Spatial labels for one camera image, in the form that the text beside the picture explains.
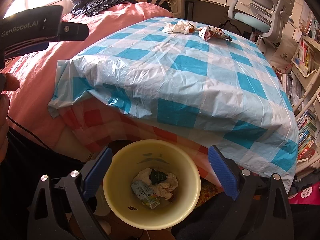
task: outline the trash can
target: trash can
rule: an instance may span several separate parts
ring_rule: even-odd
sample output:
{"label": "trash can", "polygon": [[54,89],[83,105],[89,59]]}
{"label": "trash can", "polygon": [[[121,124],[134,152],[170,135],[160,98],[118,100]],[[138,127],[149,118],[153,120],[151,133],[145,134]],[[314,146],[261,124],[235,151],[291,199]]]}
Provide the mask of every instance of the trash can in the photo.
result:
{"label": "trash can", "polygon": [[[143,169],[173,173],[178,180],[171,202],[161,198],[151,210],[131,189],[133,178]],[[200,194],[200,175],[193,160],[179,147],[161,140],[142,140],[118,151],[103,179],[104,195],[111,210],[127,224],[146,230],[172,227],[194,209]]]}

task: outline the crumpled paper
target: crumpled paper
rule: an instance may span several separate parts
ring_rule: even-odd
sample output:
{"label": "crumpled paper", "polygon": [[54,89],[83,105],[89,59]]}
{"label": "crumpled paper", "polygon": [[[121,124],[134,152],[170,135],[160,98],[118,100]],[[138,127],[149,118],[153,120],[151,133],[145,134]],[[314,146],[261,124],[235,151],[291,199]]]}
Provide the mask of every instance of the crumpled paper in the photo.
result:
{"label": "crumpled paper", "polygon": [[232,38],[228,35],[226,35],[222,29],[213,27],[213,26],[206,26],[202,28],[197,28],[191,23],[188,23],[186,21],[178,21],[176,24],[172,23],[165,23],[166,25],[163,28],[164,33],[194,33],[195,31],[199,31],[199,37],[203,39],[204,41],[208,41],[212,37],[232,41]]}
{"label": "crumpled paper", "polygon": [[178,187],[176,175],[173,173],[168,173],[168,178],[165,181],[153,186],[151,180],[149,179],[151,171],[151,168],[146,168],[140,171],[139,174],[132,180],[132,183],[141,180],[150,186],[158,196],[164,197],[167,200],[170,199],[172,197],[172,191]]}

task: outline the chair seat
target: chair seat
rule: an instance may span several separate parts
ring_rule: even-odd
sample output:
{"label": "chair seat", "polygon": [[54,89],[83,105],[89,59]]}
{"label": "chair seat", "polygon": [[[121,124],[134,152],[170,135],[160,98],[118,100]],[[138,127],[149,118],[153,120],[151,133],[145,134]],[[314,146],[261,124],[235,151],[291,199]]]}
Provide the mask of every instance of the chair seat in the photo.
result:
{"label": "chair seat", "polygon": [[263,33],[267,33],[270,30],[270,26],[268,24],[253,16],[236,12],[233,17]]}

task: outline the silver bolt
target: silver bolt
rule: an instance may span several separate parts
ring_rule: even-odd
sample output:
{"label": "silver bolt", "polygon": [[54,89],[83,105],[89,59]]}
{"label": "silver bolt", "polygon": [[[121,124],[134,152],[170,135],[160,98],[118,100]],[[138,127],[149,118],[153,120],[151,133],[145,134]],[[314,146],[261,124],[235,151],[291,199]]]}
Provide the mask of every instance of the silver bolt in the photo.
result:
{"label": "silver bolt", "polygon": [[241,173],[243,176],[249,176],[251,174],[251,172],[247,169],[242,170]]}
{"label": "silver bolt", "polygon": [[277,174],[277,173],[275,173],[275,174],[273,174],[273,178],[274,178],[275,180],[279,180],[279,179],[280,179],[280,175]]}
{"label": "silver bolt", "polygon": [[76,177],[76,176],[78,176],[79,175],[79,171],[72,171],[71,173],[70,173],[70,175],[71,175],[71,177]]}
{"label": "silver bolt", "polygon": [[47,179],[48,179],[48,175],[42,175],[42,176],[41,176],[41,180],[42,180],[42,181],[46,181]]}

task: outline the finger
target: finger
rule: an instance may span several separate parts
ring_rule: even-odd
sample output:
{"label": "finger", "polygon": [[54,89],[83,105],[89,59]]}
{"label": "finger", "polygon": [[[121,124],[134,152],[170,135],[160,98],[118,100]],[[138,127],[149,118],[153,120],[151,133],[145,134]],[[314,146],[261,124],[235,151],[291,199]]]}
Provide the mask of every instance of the finger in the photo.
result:
{"label": "finger", "polygon": [[4,85],[4,90],[16,91],[20,87],[20,81],[11,73],[6,73],[6,81]]}
{"label": "finger", "polygon": [[7,94],[0,96],[0,128],[6,122],[9,111],[10,100]]}
{"label": "finger", "polygon": [[4,141],[7,138],[8,130],[9,130],[9,124],[8,124],[8,121],[6,120],[3,126],[0,128],[0,146],[4,143]]}
{"label": "finger", "polygon": [[8,149],[8,144],[9,144],[9,142],[8,142],[7,137],[6,137],[6,138],[5,138],[5,141],[4,141],[4,143],[2,144],[1,149],[0,149],[0,163],[1,163],[1,162],[4,160],[4,158],[5,158],[5,155],[6,155],[7,149]]}

